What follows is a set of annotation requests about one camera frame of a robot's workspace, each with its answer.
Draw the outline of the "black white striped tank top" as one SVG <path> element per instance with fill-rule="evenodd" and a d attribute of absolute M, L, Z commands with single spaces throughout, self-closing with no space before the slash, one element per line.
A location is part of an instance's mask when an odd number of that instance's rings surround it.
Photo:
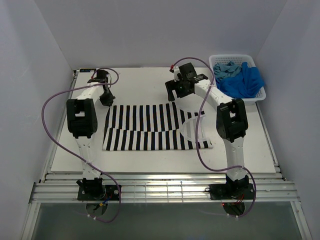
<path fill-rule="evenodd" d="M 201 127 L 204 112 L 179 108 L 175 102 L 154 105 L 114 105 L 105 119 L 104 151 L 211 149 Z"/>

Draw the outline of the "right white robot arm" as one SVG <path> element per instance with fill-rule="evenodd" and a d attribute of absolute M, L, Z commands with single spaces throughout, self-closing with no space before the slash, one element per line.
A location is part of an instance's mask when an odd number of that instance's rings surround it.
<path fill-rule="evenodd" d="M 212 198 L 217 200 L 243 197 L 250 185 L 244 169 L 243 145 L 248 129 L 244 101 L 225 95 L 207 76 L 197 74 L 192 63 L 179 67 L 172 65 L 169 71 L 174 75 L 172 80 L 165 83 L 169 101 L 195 94 L 216 112 L 216 130 L 224 142 L 227 167 L 224 169 L 226 182 L 209 187 Z"/>

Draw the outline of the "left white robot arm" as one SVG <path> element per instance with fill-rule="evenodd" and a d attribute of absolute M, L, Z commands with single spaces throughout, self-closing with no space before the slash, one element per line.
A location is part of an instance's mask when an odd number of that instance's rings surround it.
<path fill-rule="evenodd" d="M 80 190 L 80 200 L 100 200 L 106 195 L 101 173 L 92 167 L 95 160 L 93 150 L 94 134 L 98 130 L 98 118 L 95 104 L 99 102 L 104 107 L 114 103 L 114 95 L 110 91 L 110 74 L 105 69 L 97 69 L 89 79 L 85 89 L 78 97 L 66 102 L 68 131 L 75 138 L 79 155 L 85 160 L 82 163 L 82 179 L 77 181 Z"/>

